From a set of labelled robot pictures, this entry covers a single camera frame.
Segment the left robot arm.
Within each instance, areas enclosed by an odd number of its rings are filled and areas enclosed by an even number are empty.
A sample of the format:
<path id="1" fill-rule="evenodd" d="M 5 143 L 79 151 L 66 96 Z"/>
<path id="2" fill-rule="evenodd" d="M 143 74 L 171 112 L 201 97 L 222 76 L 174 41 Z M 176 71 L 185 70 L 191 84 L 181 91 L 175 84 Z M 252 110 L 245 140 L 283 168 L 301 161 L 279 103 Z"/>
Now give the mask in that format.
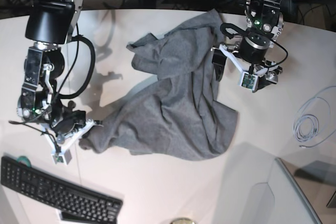
<path id="1" fill-rule="evenodd" d="M 282 0 L 242 0 L 247 19 L 247 28 L 241 29 L 231 23 L 222 23 L 220 31 L 228 39 L 240 38 L 235 45 L 220 44 L 211 48 L 212 64 L 216 81 L 224 75 L 226 61 L 230 60 L 240 73 L 239 86 L 256 92 L 278 83 L 278 76 L 283 72 L 279 62 L 266 59 L 269 48 L 277 46 L 281 35 L 284 18 L 280 10 Z"/>

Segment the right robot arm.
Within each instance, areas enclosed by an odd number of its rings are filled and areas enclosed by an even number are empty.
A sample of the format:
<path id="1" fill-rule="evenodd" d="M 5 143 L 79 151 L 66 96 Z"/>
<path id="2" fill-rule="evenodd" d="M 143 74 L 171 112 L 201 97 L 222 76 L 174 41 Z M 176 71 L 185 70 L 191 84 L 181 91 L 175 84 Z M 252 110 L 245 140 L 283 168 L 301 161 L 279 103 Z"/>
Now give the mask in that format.
<path id="1" fill-rule="evenodd" d="M 86 113 L 76 110 L 73 99 L 83 93 L 92 77 L 96 54 L 92 42 L 79 34 L 83 0 L 33 0 L 25 36 L 34 42 L 24 63 L 24 83 L 17 114 L 22 125 L 42 125 L 52 143 L 62 144 L 87 125 Z M 72 94 L 62 94 L 60 76 L 68 77 L 61 45 L 84 43 L 90 50 L 88 74 Z"/>

